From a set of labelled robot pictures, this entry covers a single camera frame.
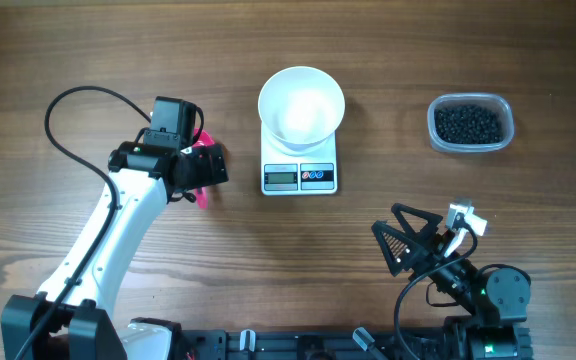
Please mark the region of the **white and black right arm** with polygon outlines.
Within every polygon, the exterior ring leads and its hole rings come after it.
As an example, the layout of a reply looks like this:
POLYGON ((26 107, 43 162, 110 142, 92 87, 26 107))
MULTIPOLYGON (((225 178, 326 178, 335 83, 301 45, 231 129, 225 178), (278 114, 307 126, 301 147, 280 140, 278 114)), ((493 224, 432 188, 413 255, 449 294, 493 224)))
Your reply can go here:
POLYGON ((477 243, 487 222, 469 202, 452 203, 446 216, 396 203, 391 211, 397 227, 377 221, 372 233, 392 276, 408 272, 408 283, 393 312, 393 359, 530 359, 530 333, 523 327, 531 298, 527 272, 507 264, 475 267, 472 249, 459 254, 464 238, 477 243), (400 315, 405 296, 428 280, 449 296, 445 307, 460 307, 439 328, 403 329, 400 315))

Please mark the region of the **black beans in container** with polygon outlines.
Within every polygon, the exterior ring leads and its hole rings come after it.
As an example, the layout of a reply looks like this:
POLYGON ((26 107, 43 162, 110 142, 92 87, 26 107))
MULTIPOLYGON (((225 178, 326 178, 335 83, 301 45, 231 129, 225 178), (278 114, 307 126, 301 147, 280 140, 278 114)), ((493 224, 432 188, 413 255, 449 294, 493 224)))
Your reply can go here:
POLYGON ((464 145, 493 144, 502 140, 499 116, 478 105, 434 110, 435 128, 445 142, 464 145))

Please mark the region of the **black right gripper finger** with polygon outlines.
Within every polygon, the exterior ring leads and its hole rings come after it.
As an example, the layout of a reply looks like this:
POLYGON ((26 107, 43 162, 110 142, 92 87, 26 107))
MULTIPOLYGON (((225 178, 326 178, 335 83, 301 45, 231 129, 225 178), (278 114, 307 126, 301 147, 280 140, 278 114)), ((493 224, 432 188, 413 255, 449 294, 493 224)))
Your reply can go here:
POLYGON ((391 212, 399 222, 403 233, 407 238, 412 240, 426 240, 427 238, 434 236, 437 233, 438 225, 443 220, 441 215, 412 208, 401 203, 395 203, 391 207, 391 212), (425 225, 420 230, 415 230, 406 220, 405 215, 410 215, 414 218, 424 220, 425 225))
POLYGON ((376 221, 371 230, 393 277, 414 268, 421 260, 419 233, 411 226, 406 225, 404 230, 398 230, 386 221, 376 221))

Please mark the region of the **white bowl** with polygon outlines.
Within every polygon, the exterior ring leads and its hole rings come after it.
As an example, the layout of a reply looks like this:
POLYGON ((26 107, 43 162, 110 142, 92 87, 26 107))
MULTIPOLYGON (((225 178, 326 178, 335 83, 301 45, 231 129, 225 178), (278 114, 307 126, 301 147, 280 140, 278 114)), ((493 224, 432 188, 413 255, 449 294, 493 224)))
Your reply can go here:
POLYGON ((262 124, 279 141, 306 146, 319 143, 340 126, 344 93, 326 72, 294 66, 272 75, 258 96, 262 124))

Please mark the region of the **clear plastic container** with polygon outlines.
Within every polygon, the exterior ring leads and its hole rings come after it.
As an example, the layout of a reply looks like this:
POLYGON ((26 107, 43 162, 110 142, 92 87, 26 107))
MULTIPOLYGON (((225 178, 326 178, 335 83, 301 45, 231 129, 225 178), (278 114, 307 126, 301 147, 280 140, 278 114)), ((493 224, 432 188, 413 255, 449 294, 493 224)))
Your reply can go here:
POLYGON ((508 146, 515 134, 509 103, 491 93, 437 97, 427 111, 431 147, 444 153, 485 153, 508 146))

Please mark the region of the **white digital kitchen scale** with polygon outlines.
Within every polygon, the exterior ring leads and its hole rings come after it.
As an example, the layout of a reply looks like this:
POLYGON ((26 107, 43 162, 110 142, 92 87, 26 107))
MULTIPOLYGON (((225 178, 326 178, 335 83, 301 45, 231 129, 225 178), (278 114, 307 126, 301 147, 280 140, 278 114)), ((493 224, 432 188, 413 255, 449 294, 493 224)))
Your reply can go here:
POLYGON ((338 190, 336 138, 300 149, 261 129, 261 191, 266 196, 332 195, 338 190))

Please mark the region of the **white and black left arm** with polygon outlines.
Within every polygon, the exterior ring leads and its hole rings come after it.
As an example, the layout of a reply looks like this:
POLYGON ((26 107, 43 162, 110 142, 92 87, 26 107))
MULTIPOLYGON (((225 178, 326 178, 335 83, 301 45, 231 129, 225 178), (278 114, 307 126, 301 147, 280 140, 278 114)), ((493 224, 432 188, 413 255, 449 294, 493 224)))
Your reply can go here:
POLYGON ((14 295, 1 315, 8 359, 188 359, 180 324, 111 321, 119 287, 153 221, 171 202, 203 205, 228 179, 220 145, 207 141, 200 107, 158 97, 149 127, 111 152, 99 202, 75 244, 32 297, 14 295))

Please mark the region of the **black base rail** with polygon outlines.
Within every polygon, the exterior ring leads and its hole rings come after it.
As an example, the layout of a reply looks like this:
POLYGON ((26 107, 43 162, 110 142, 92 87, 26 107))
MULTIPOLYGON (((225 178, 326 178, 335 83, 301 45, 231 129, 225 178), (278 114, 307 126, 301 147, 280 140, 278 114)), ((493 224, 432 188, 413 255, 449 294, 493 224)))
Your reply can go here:
POLYGON ((404 328, 389 332, 240 332, 184 330, 174 357, 182 360, 482 359, 534 357, 529 330, 404 328))

